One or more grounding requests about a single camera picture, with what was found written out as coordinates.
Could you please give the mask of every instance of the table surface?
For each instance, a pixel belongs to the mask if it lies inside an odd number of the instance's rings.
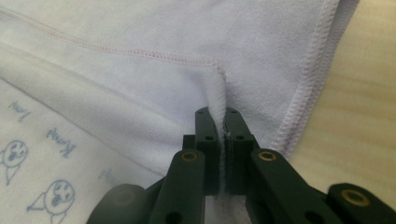
[[[314,188],[356,184],[396,209],[396,1],[359,3],[290,163]]]

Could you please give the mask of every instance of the screw hole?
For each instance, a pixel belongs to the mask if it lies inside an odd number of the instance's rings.
[[[128,206],[134,202],[134,192],[131,189],[126,189],[119,192],[113,199],[113,203],[118,207]]]
[[[259,158],[263,161],[274,161],[276,160],[276,154],[269,151],[264,151],[259,153]]]
[[[183,216],[180,213],[169,213],[166,218],[166,224],[179,224],[183,220]]]
[[[305,212],[305,218],[312,224],[324,224],[323,217],[316,212]]]
[[[370,205],[370,200],[364,196],[364,194],[354,190],[354,189],[344,189],[341,191],[341,195],[347,200],[349,203],[354,205],[364,207]]]
[[[183,161],[196,161],[198,155],[194,152],[186,152],[181,155],[181,159],[183,159]]]

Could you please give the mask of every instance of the pink stitching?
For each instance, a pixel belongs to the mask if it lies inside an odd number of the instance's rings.
[[[73,36],[69,36],[69,35],[57,32],[44,24],[41,24],[37,21],[28,19],[26,17],[23,17],[22,15],[19,15],[15,12],[11,12],[4,8],[0,8],[0,13],[2,13],[5,16],[8,16],[11,19],[14,19],[16,21],[20,21],[27,25],[30,25],[30,26],[36,28],[37,30],[42,31],[46,35],[53,36],[63,42],[81,46],[86,49],[95,49],[95,50],[100,50],[100,51],[109,52],[109,53],[148,57],[148,58],[153,58],[153,59],[157,59],[157,60],[161,60],[161,61],[165,61],[165,62],[169,62],[169,63],[183,63],[183,64],[189,64],[189,65],[195,65],[195,66],[208,66],[208,67],[216,69],[219,72],[219,74],[221,75],[221,77],[224,78],[224,74],[222,74],[220,72],[220,71],[223,71],[223,69],[219,65],[219,62],[216,60],[213,60],[213,59],[205,59],[205,58],[192,59],[192,58],[187,58],[186,56],[170,54],[170,53],[165,53],[165,52],[160,52],[160,51],[147,50],[147,49],[116,49],[116,48],[111,48],[109,46],[90,44],[84,40],[80,40]]]

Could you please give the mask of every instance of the black plastic part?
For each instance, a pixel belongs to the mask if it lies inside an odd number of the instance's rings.
[[[91,213],[87,224],[142,224],[149,212],[145,190],[123,184],[110,190]]]
[[[183,150],[184,149],[195,149],[195,135],[184,134],[183,135]]]
[[[332,185],[326,201],[345,223],[396,223],[395,211],[375,197],[370,191],[355,185]]]
[[[201,224],[205,211],[205,155],[198,150],[179,151],[172,160],[150,224]]]
[[[191,137],[185,135],[188,142]],[[205,154],[205,195],[219,194],[220,141],[207,107],[195,112],[195,149]]]
[[[228,107],[224,120],[226,191],[243,195],[248,187],[248,160],[254,148],[260,148],[239,111]]]
[[[249,171],[251,190],[256,190],[250,195],[256,196],[248,197],[255,203],[265,204],[274,223],[343,223],[278,152],[254,150]]]

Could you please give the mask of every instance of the cloth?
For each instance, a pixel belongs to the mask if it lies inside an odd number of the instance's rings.
[[[84,223],[148,187],[204,106],[289,156],[357,3],[0,0],[0,223]],[[242,201],[207,199],[206,223],[248,223]]]

